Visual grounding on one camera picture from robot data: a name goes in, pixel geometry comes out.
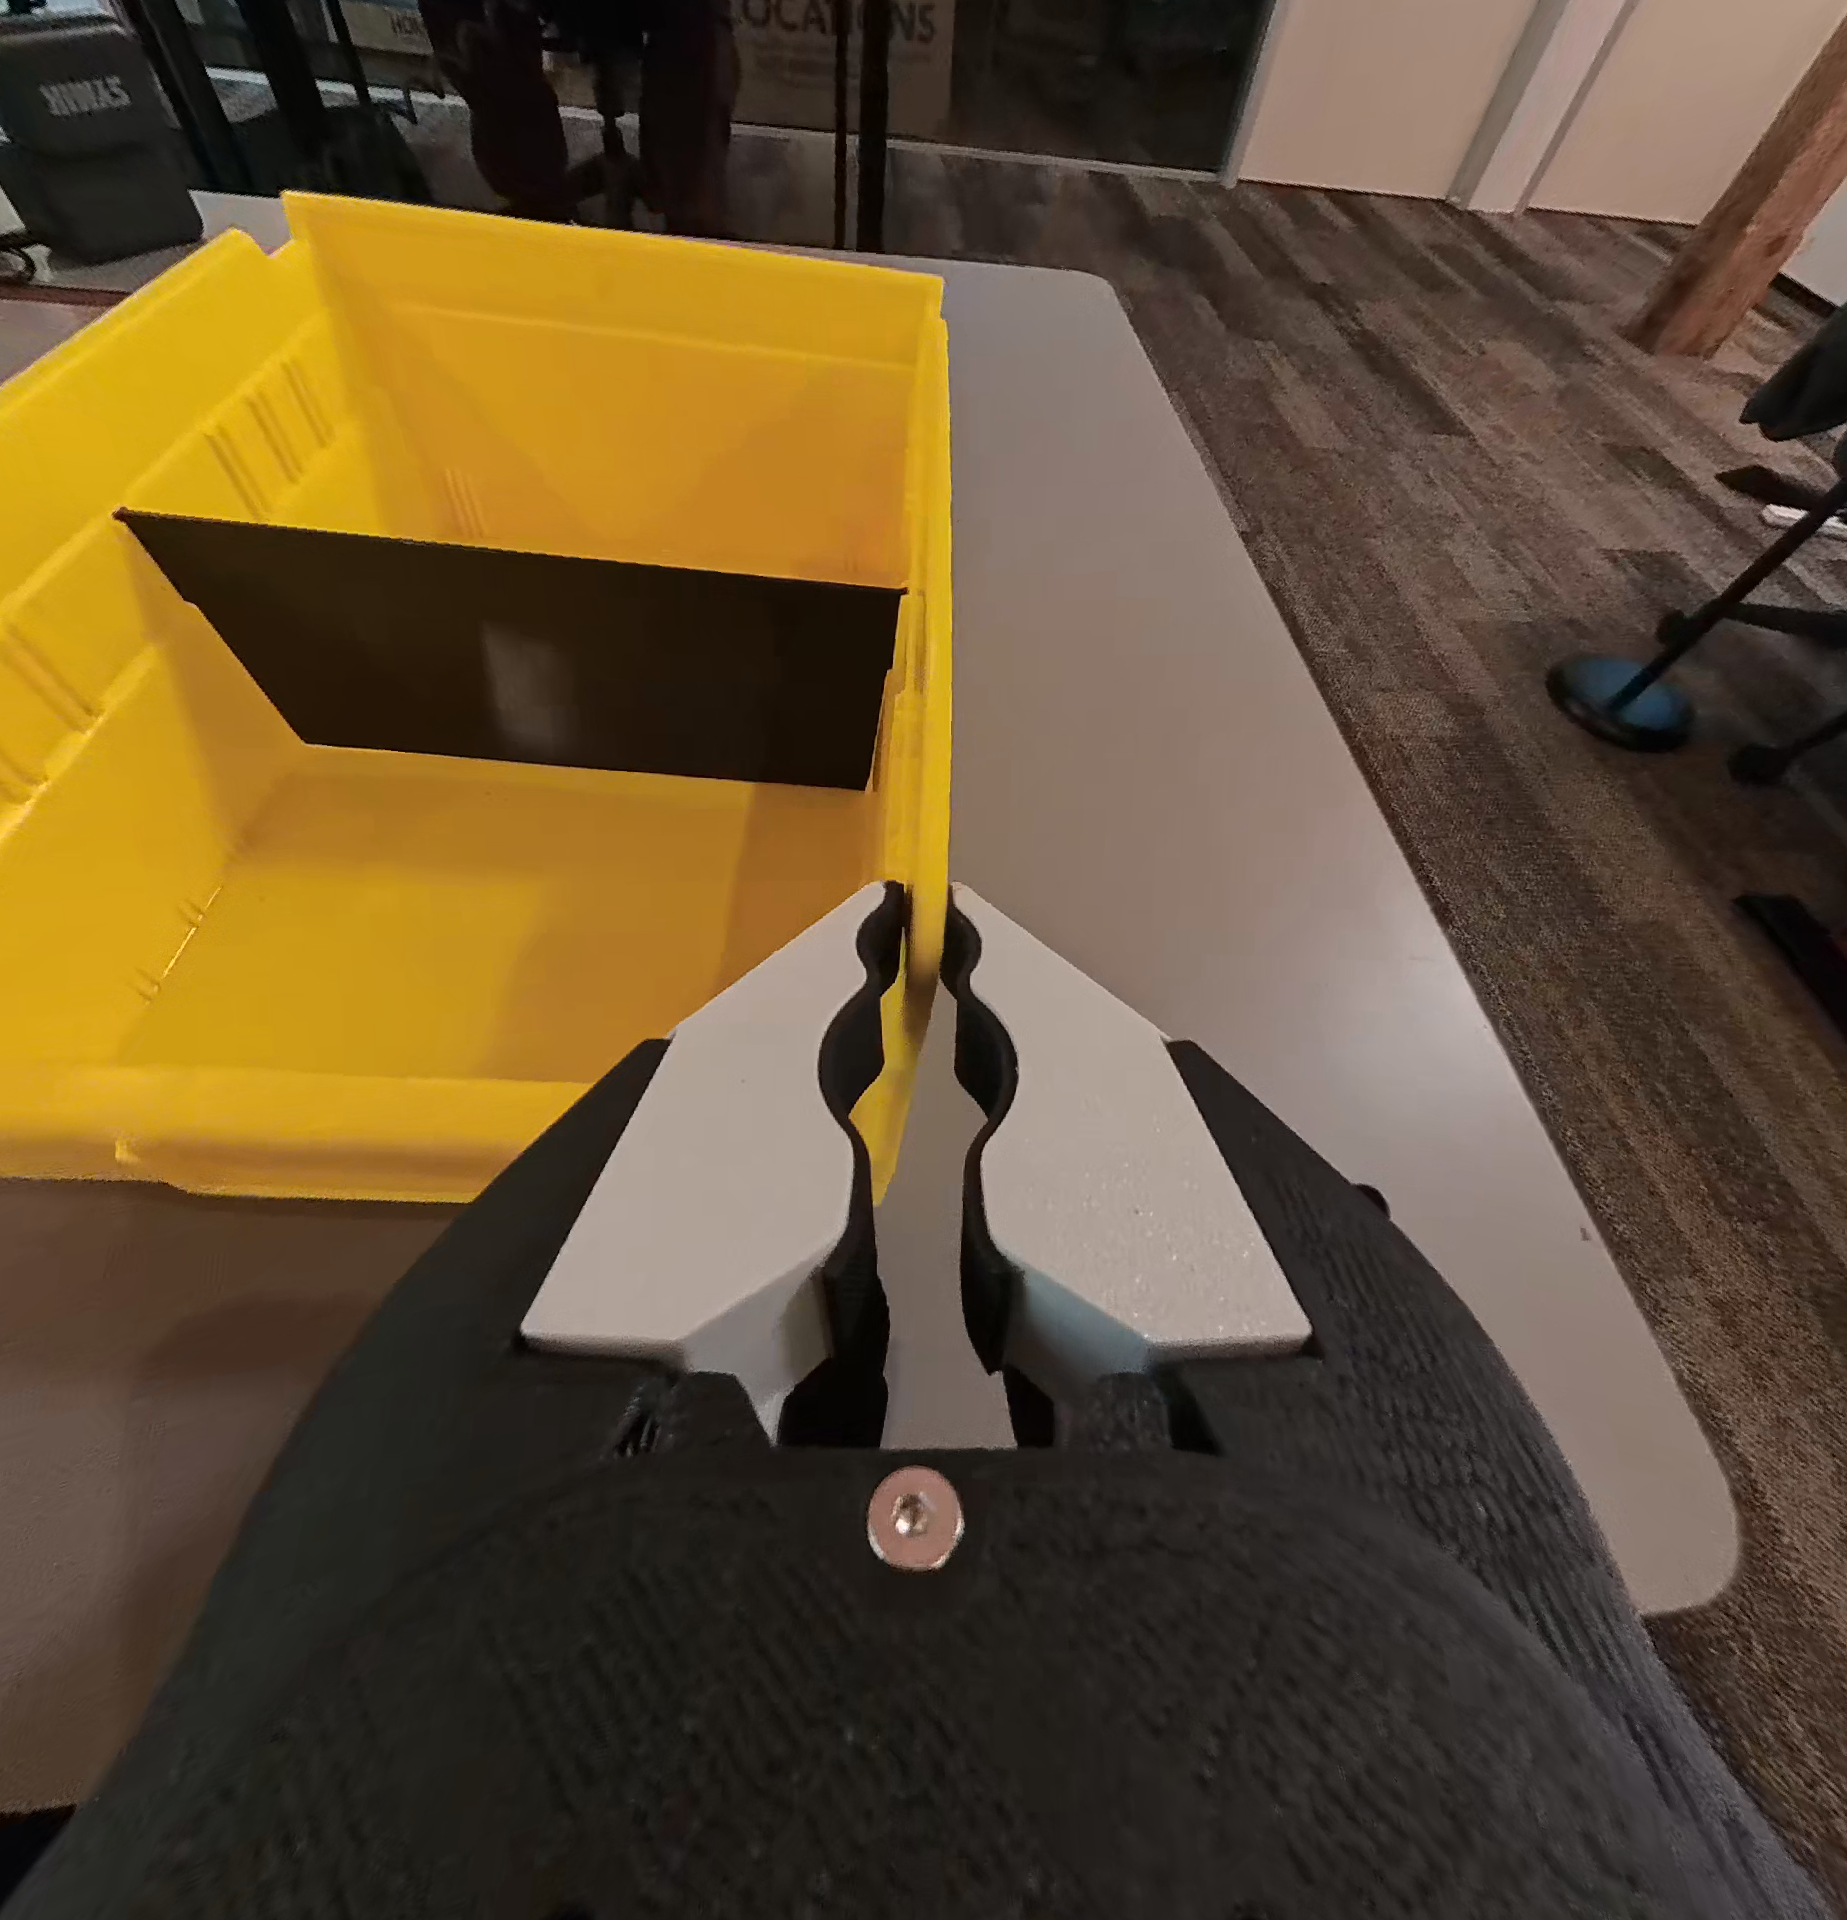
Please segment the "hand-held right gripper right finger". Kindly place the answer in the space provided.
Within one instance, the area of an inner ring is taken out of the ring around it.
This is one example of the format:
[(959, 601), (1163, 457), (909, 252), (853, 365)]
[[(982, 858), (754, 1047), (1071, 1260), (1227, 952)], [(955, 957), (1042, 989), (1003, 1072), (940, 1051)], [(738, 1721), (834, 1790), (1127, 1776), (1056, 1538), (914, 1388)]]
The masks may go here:
[(1172, 1037), (973, 888), (950, 890), (963, 1325), (1012, 1439), (1049, 1450), (1114, 1379), (1301, 1354), (1313, 1326)]

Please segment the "yellow plastic bin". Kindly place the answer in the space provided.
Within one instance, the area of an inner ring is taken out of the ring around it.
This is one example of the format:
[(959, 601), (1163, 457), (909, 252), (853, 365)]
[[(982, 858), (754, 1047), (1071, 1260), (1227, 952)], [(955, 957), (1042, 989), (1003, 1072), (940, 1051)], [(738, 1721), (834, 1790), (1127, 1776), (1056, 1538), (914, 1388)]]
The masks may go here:
[[(0, 1180), (473, 1198), (637, 1043), (952, 840), (939, 275), (288, 195), (0, 388)], [(902, 593), (864, 792), (317, 748), (121, 511)]]

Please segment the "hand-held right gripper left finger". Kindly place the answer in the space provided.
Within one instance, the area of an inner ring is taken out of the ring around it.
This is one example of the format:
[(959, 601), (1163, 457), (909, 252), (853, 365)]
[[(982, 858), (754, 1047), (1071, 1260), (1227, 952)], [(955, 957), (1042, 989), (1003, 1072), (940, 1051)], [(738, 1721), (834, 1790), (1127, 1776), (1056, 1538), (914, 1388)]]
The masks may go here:
[(853, 1113), (907, 929), (907, 892), (871, 884), (673, 1028), (525, 1347), (736, 1379), (791, 1446), (880, 1444), (890, 1317)]

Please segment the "wooden pillar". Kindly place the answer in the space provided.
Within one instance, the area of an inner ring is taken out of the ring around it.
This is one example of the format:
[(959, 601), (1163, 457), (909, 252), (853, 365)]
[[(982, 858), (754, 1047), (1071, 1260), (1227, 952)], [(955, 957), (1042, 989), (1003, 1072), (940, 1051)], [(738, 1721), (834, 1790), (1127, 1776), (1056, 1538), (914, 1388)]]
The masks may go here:
[(1641, 351), (1709, 359), (1847, 181), (1847, 14), (1626, 329)]

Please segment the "black stand with blue base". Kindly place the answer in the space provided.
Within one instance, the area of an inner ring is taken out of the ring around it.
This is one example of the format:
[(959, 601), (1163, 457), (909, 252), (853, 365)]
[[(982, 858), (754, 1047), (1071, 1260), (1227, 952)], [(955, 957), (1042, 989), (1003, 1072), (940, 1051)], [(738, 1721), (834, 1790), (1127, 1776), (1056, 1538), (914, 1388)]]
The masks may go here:
[(1670, 683), (1671, 668), (1720, 626), (1790, 640), (1820, 657), (1847, 657), (1847, 611), (1777, 607), (1756, 601), (1775, 573), (1799, 556), (1847, 511), (1847, 476), (1815, 496), (1806, 511), (1723, 592), (1693, 611), (1670, 611), (1656, 626), (1648, 660), (1580, 657), (1546, 675), (1552, 704), (1594, 740), (1641, 755), (1675, 753), (1696, 732), (1696, 707)]

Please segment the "black pouch with white print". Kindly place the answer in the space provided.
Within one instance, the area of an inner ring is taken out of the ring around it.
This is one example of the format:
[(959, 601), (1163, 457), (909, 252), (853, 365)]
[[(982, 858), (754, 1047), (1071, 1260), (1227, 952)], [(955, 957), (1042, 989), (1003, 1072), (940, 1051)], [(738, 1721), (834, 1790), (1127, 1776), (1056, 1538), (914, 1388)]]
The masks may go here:
[(151, 60), (107, 14), (0, 15), (0, 192), (73, 269), (206, 238)]

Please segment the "black bin divider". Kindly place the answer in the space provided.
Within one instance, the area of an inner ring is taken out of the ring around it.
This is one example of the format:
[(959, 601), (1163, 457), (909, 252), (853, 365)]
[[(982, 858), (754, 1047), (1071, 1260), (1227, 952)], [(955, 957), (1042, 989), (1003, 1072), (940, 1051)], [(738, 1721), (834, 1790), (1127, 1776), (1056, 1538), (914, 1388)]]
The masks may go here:
[(118, 517), (310, 746), (871, 785), (897, 590)]

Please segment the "black pole stand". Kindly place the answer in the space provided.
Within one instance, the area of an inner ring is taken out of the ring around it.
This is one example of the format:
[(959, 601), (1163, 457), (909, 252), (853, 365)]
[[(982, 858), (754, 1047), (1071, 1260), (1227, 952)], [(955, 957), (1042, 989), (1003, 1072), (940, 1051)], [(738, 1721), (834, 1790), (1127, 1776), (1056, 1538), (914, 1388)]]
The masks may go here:
[(830, 3), (831, 246), (884, 253), (893, 3)]

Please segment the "printed cardboard box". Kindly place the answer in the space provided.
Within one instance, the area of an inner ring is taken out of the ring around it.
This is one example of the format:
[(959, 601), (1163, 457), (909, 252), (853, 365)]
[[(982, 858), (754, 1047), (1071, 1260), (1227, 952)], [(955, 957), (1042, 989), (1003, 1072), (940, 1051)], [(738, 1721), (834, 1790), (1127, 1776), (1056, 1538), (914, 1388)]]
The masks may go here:
[[(831, 3), (736, 3), (739, 60), (736, 120), (750, 127), (834, 132), (838, 122), (838, 22), (846, 20), (848, 127), (859, 127), (865, 7)], [(955, 3), (887, 5), (887, 130), (934, 137), (948, 130), (953, 81)]]

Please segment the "dark cloth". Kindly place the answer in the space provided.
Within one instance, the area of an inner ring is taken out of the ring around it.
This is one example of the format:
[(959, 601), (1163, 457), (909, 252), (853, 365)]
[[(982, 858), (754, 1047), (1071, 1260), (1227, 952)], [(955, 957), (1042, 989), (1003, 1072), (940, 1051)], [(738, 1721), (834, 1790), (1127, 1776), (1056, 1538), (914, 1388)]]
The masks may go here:
[(1836, 465), (1847, 468), (1847, 300), (1744, 402), (1743, 422), (1769, 441), (1840, 428)]

